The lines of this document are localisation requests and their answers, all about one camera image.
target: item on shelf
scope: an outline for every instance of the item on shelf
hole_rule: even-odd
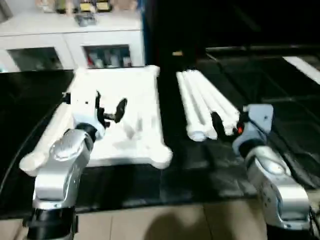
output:
[[[80,1],[80,11],[83,13],[95,13],[96,8],[93,5],[93,2],[90,0],[81,0]]]
[[[56,0],[55,11],[59,14],[71,16],[79,11],[79,2],[78,0]]]
[[[115,11],[131,10],[134,11],[138,7],[136,0],[110,0]]]
[[[65,13],[67,16],[72,16],[75,9],[74,2],[72,0],[66,0],[65,3]]]
[[[95,15],[92,12],[79,12],[74,15],[74,19],[80,27],[86,27],[97,24]]]
[[[55,12],[55,0],[35,0],[35,5],[45,13]]]
[[[131,68],[132,67],[132,63],[131,63],[131,59],[130,57],[125,56],[123,59],[123,67],[125,68]]]
[[[109,3],[109,0],[96,0],[95,5],[99,13],[110,12],[112,10],[112,5]]]

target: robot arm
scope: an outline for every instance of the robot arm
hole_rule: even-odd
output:
[[[29,227],[28,240],[72,240],[77,232],[75,204],[80,178],[90,160],[94,142],[101,139],[112,120],[118,123],[124,115],[123,99],[115,114],[104,113],[97,91],[67,93],[71,104],[74,129],[67,130],[49,151],[46,164],[39,170],[34,184],[32,215],[24,221]]]
[[[248,179],[262,202],[268,239],[291,235],[309,239],[308,195],[293,179],[282,157],[266,144],[272,118],[271,105],[246,107],[238,123],[241,134],[233,141],[232,148],[244,158]]]

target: floor tile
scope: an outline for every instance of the floor tile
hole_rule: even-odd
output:
[[[111,240],[210,240],[202,205],[115,212]]]
[[[111,222],[112,212],[80,214],[74,240],[109,240]]]
[[[265,240],[266,224],[258,200],[233,200],[205,204],[212,239]]]
[[[1,240],[13,240],[17,231],[20,229],[21,220],[2,220],[0,221]]]

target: white foam cylinder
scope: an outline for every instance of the white foam cylinder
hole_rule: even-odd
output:
[[[200,119],[200,122],[204,125],[205,135],[210,139],[216,140],[218,135],[213,127],[210,111],[197,87],[197,79],[193,78],[192,71],[190,70],[184,71],[182,72],[182,74],[184,80],[186,81],[186,87],[188,89],[188,92],[192,96],[192,102],[195,111],[198,115],[198,118]]]
[[[224,109],[224,112],[234,121],[239,120],[239,111],[235,106],[198,70],[193,71],[197,76],[202,89],[206,88],[210,95],[215,98],[215,102]]]
[[[219,102],[210,93],[210,90],[206,85],[203,85],[202,81],[199,80],[198,75],[194,71],[190,73],[192,79],[194,79],[194,85],[198,88],[203,101],[208,107],[210,113],[217,112],[222,119],[224,131],[227,135],[233,134],[233,128],[236,127],[238,120],[233,119],[226,113],[225,109],[221,107]]]
[[[183,74],[181,72],[177,72],[176,77],[178,79],[178,85],[187,122],[187,135],[193,141],[202,142],[206,139],[205,127],[201,124],[200,119],[196,113],[195,106],[192,102],[192,97],[187,89]]]

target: black tabletop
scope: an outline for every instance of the black tabletop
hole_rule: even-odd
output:
[[[320,187],[320,86],[282,58],[240,59],[216,64],[202,60],[197,68],[239,109],[248,103],[274,106],[274,141],[290,153],[290,167],[307,188]],[[4,146],[0,176],[32,128],[73,78],[71,71],[1,74],[0,122]],[[219,140],[193,142],[186,135],[186,120],[175,72],[161,68],[157,81],[164,141],[173,151],[163,170],[150,165],[86,168],[81,178],[78,212],[106,211],[142,206],[214,202],[256,196],[248,182],[243,160],[230,144]],[[47,117],[21,152],[0,197],[0,218],[27,216],[32,207],[34,178],[19,167],[32,151],[50,120]]]

